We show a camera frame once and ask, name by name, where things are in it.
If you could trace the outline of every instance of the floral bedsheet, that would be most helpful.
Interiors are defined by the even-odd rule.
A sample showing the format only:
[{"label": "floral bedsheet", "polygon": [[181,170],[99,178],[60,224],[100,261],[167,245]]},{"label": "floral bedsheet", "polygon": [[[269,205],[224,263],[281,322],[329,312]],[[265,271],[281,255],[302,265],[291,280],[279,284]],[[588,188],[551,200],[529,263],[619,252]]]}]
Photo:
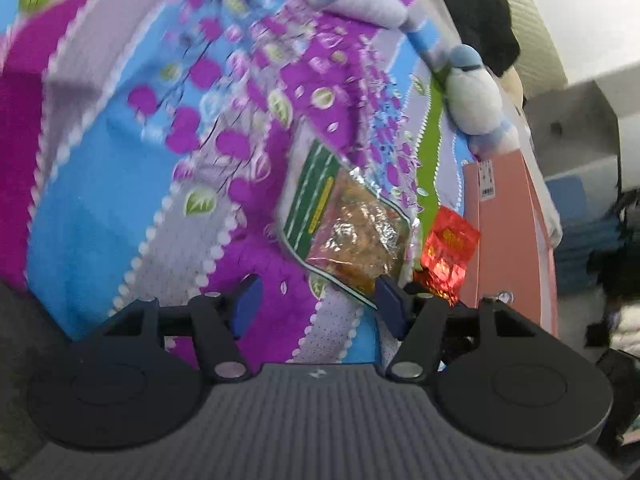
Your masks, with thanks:
[{"label": "floral bedsheet", "polygon": [[379,359],[374,311],[286,254],[273,211],[312,128],[424,230],[462,212],[472,157],[415,39],[446,56],[401,1],[413,39],[305,0],[0,0],[0,275],[79,338],[257,273],[253,367]]}]

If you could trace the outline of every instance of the black cloth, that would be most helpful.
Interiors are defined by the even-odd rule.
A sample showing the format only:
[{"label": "black cloth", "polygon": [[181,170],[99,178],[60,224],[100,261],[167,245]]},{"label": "black cloth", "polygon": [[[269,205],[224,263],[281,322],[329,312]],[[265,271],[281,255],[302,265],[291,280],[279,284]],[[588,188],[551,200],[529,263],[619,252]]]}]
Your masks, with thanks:
[{"label": "black cloth", "polygon": [[498,77],[518,59],[507,0],[444,0],[462,43],[472,46]]}]

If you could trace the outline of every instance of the metal screw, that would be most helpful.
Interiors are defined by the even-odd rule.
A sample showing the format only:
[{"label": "metal screw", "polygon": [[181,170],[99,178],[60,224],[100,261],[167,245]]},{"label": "metal screw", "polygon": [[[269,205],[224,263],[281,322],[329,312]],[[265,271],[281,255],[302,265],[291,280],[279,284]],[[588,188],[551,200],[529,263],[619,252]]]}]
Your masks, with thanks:
[{"label": "metal screw", "polygon": [[404,361],[391,367],[391,373],[401,379],[415,379],[422,375],[422,367],[417,363]]},{"label": "metal screw", "polygon": [[511,292],[510,290],[502,290],[501,292],[498,292],[498,297],[496,299],[500,300],[505,305],[511,306],[515,298],[513,292]]},{"label": "metal screw", "polygon": [[237,379],[246,373],[246,367],[236,361],[225,361],[217,364],[214,371],[218,377],[223,379]]}]

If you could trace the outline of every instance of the green label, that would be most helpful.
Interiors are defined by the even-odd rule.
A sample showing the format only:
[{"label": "green label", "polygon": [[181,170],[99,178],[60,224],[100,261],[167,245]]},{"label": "green label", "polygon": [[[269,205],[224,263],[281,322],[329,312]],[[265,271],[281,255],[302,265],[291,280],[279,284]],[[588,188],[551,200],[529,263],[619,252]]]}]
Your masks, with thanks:
[{"label": "green label", "polygon": [[335,185],[340,163],[315,140],[298,180],[296,193],[284,226],[290,248],[303,260],[322,222],[322,215]]}]

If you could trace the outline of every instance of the blue plush toy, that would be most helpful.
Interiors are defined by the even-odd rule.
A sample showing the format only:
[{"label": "blue plush toy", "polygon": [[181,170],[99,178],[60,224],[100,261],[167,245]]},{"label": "blue plush toy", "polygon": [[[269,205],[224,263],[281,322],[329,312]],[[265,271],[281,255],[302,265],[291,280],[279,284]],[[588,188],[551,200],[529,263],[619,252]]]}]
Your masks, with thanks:
[{"label": "blue plush toy", "polygon": [[446,81],[451,117],[469,139],[469,149],[489,158],[520,147],[518,133],[505,118],[502,95],[482,58],[461,44],[449,54],[451,71]]}]

